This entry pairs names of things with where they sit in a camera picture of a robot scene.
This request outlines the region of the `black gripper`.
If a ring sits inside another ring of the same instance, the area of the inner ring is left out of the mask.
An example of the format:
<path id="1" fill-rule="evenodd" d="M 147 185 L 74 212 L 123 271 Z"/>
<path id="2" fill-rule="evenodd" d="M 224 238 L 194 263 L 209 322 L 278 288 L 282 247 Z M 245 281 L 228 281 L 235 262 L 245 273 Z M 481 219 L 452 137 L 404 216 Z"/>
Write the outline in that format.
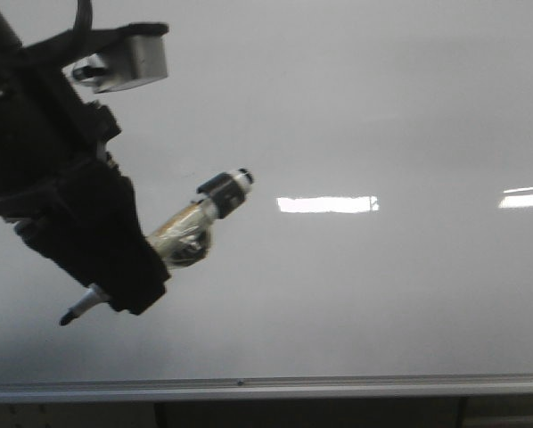
<path id="1" fill-rule="evenodd" d="M 94 30 L 93 6 L 80 1 L 73 26 L 24 45 L 0 11 L 0 218 L 32 250 L 111 307 L 145 312 L 169 278 L 147 243 L 131 181 L 107 152 L 119 134 L 111 110 L 87 103 L 64 68 Z"/>

